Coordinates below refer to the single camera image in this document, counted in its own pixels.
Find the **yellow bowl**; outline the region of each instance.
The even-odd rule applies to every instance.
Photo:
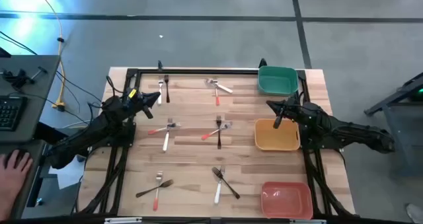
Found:
[[[263,151],[295,151],[299,148],[298,124],[283,119],[274,129],[273,119],[258,119],[254,129],[256,146]]]

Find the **green bowl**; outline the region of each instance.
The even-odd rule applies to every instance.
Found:
[[[289,96],[298,90],[297,71],[287,67],[262,66],[258,70],[258,90],[262,94]]]

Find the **white paper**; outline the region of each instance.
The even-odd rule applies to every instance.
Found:
[[[56,174],[58,176],[59,189],[69,187],[77,184],[84,175],[85,162],[79,162],[77,158],[61,169],[50,167],[49,174]]]

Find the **human hand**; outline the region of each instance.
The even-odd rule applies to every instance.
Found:
[[[0,197],[4,197],[12,204],[22,188],[26,174],[32,164],[29,153],[25,153],[20,162],[16,164],[18,153],[18,150],[13,151],[7,162],[7,168],[4,166],[6,156],[0,155]]]

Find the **yellow cable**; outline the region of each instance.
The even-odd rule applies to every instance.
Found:
[[[54,8],[52,7],[52,5],[48,2],[48,0],[45,0],[45,2],[48,4],[48,6],[50,6],[50,8],[52,9],[52,11],[53,11],[53,13],[54,13],[54,16],[56,16],[56,19],[58,20],[58,22],[59,22],[59,29],[60,29],[60,31],[59,31],[59,37],[60,38],[63,38],[63,30],[62,30],[62,27],[61,27],[61,22],[60,22],[60,20],[59,20],[59,17],[58,17],[58,14],[56,13],[56,11],[54,10]],[[63,75],[63,77],[61,78],[61,87],[60,87],[60,93],[59,93],[59,97],[58,97],[58,99],[56,100],[56,104],[59,104],[59,103],[62,103],[62,97],[63,97],[63,90],[64,90],[64,88],[65,88],[65,69],[64,69],[64,67],[63,67],[63,63],[61,62],[61,53],[62,53],[62,51],[61,51],[61,44],[62,44],[63,42],[59,42],[59,51],[58,51],[58,55],[60,56],[60,60],[59,60],[59,65],[60,65],[60,69],[61,69],[61,74]]]

